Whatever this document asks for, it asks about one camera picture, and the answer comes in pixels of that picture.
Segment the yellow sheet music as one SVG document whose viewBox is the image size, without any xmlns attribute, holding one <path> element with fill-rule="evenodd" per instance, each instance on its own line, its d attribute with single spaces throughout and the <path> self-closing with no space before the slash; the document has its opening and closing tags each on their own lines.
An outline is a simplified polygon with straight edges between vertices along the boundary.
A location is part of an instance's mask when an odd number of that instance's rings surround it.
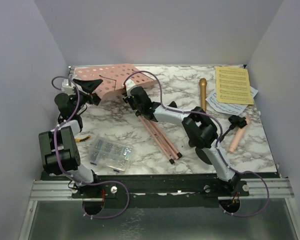
<svg viewBox="0 0 300 240">
<path fill-rule="evenodd" d="M 247 69 L 216 66 L 215 80 L 218 102 L 238 105 L 252 105 L 254 103 Z"/>
</svg>

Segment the black mounting rail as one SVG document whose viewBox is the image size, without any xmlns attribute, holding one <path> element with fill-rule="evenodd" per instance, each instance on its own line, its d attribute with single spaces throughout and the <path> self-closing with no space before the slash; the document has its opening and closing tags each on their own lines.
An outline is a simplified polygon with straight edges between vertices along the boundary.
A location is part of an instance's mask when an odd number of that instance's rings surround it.
<svg viewBox="0 0 300 240">
<path fill-rule="evenodd" d="M 246 174 L 229 190 L 215 174 L 101 175 L 96 186 L 76 186 L 64 177 L 45 176 L 33 183 L 35 201 L 76 201 L 90 212 L 127 208 L 217 208 L 233 211 L 241 200 L 285 198 L 289 180 Z"/>
</svg>

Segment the black mic stand empty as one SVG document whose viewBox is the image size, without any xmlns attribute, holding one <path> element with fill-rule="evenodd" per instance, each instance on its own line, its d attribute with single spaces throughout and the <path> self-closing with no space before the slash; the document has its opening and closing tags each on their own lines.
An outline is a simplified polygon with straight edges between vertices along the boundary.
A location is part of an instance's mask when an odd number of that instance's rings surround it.
<svg viewBox="0 0 300 240">
<path fill-rule="evenodd" d="M 172 101 L 168 106 L 167 110 L 172 111 L 172 112 L 183 112 L 184 110 L 182 108 L 179 108 L 176 104 L 175 101 Z"/>
</svg>

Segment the white sheet music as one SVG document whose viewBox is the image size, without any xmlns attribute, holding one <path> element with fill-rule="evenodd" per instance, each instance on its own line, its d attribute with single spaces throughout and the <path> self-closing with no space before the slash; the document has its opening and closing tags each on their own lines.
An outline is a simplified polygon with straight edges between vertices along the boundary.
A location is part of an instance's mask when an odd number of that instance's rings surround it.
<svg viewBox="0 0 300 240">
<path fill-rule="evenodd" d="M 218 113 L 238 116 L 248 107 L 247 104 L 221 103 L 217 101 L 216 89 L 214 88 L 206 97 L 209 106 Z"/>
</svg>

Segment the gold microphone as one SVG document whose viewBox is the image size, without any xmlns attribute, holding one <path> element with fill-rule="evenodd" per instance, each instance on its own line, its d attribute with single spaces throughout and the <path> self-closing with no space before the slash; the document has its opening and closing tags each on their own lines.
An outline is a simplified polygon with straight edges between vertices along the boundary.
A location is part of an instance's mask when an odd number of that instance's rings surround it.
<svg viewBox="0 0 300 240">
<path fill-rule="evenodd" d="M 207 80 L 205 78 L 201 78 L 199 80 L 199 91 L 200 91 L 200 106 L 206 112 L 207 111 Z"/>
</svg>

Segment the clear screw organizer box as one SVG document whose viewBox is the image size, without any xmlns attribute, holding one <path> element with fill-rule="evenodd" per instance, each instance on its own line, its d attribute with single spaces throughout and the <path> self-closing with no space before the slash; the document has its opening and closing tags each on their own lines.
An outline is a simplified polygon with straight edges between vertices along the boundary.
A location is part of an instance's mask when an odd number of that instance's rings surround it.
<svg viewBox="0 0 300 240">
<path fill-rule="evenodd" d="M 91 164 L 124 172 L 133 155 L 133 147 L 105 137 L 96 137 L 88 153 Z"/>
</svg>

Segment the black mic stand with clip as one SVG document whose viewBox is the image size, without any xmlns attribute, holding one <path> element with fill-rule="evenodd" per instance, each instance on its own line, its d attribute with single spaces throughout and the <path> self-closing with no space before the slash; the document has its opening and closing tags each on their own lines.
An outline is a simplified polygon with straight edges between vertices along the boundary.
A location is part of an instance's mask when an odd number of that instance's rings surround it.
<svg viewBox="0 0 300 240">
<path fill-rule="evenodd" d="M 246 127 L 250 123 L 250 120 L 247 117 L 240 117 L 240 116 L 237 116 L 237 115 L 231 115 L 228 118 L 228 121 L 230 122 L 230 126 L 226 130 L 226 132 L 220 137 L 220 140 L 219 140 L 220 143 L 224 140 L 225 136 L 230 131 L 232 131 L 236 127 L 238 127 L 239 130 L 242 130 L 244 127 Z M 199 159 L 202 160 L 205 164 L 212 165 L 212 163 L 211 163 L 210 159 L 208 158 L 207 154 L 204 153 L 204 151 L 202 149 L 199 149 L 199 148 L 196 147 L 195 148 L 195 153 L 197 154 Z"/>
</svg>

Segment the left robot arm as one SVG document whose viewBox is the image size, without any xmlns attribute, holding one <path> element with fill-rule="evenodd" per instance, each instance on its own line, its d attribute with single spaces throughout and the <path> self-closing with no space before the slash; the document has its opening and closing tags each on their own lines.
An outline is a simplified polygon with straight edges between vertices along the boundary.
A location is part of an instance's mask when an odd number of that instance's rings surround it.
<svg viewBox="0 0 300 240">
<path fill-rule="evenodd" d="M 46 173 L 64 176 L 74 181 L 78 188 L 91 198 L 101 191 L 98 177 L 91 169 L 81 164 L 75 135 L 83 129 L 80 109 L 85 104 L 98 105 L 100 97 L 94 91 L 103 83 L 102 79 L 70 81 L 70 93 L 65 89 L 57 94 L 54 103 L 59 110 L 57 126 L 38 135 L 42 166 Z"/>
</svg>

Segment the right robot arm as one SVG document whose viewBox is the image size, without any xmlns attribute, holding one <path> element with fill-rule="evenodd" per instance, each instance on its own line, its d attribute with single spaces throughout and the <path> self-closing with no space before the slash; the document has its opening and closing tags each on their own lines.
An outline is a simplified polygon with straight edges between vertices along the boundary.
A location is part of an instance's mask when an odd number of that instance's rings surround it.
<svg viewBox="0 0 300 240">
<path fill-rule="evenodd" d="M 138 117 L 142 116 L 156 123 L 182 126 L 187 134 L 189 146 L 195 149 L 202 161 L 214 167 L 220 181 L 220 191 L 226 196 L 237 192 L 241 177 L 230 166 L 225 150 L 218 143 L 218 129 L 201 107 L 184 111 L 177 108 L 175 102 L 163 107 L 160 103 L 152 101 L 141 86 L 128 86 L 125 83 L 124 88 L 124 101 L 136 111 Z"/>
</svg>

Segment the pink music stand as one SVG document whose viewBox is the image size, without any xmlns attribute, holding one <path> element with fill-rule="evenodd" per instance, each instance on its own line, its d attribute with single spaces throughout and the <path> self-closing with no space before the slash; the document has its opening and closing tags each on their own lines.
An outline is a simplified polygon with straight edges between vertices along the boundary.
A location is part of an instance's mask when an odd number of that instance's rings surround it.
<svg viewBox="0 0 300 240">
<path fill-rule="evenodd" d="M 128 85 L 125 83 L 125 80 L 127 79 L 132 80 L 132 83 L 136 86 L 143 88 L 151 87 L 158 83 L 153 77 L 149 77 L 144 73 L 141 73 L 130 63 L 76 67 L 73 70 L 72 79 L 83 81 L 102 79 L 102 84 L 99 85 L 93 92 L 101 98 L 101 102 L 112 97 L 125 96 L 126 86 Z M 149 120 L 148 117 L 141 116 L 140 114 L 137 114 L 137 117 L 171 164 L 182 157 L 180 151 L 177 150 L 156 123 Z"/>
</svg>

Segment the pink microphone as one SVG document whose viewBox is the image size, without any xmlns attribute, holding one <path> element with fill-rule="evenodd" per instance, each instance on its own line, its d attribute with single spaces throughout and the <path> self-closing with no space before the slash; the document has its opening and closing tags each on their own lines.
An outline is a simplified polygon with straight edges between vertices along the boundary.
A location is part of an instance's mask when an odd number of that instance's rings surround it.
<svg viewBox="0 0 300 240">
<path fill-rule="evenodd" d="M 244 127 L 242 127 L 242 128 L 239 128 L 237 130 L 237 132 L 236 132 L 236 134 L 235 134 L 235 136 L 234 136 L 234 138 L 233 138 L 233 140 L 232 140 L 232 142 L 231 142 L 231 144 L 230 144 L 230 146 L 228 148 L 228 152 L 229 153 L 234 153 L 235 150 L 237 149 L 237 147 L 238 147 L 241 139 L 243 138 L 243 136 L 244 136 L 244 134 L 245 134 L 245 132 L 246 132 L 249 124 L 251 123 L 250 117 L 246 116 L 245 117 L 245 121 L 246 121 L 246 125 Z"/>
</svg>

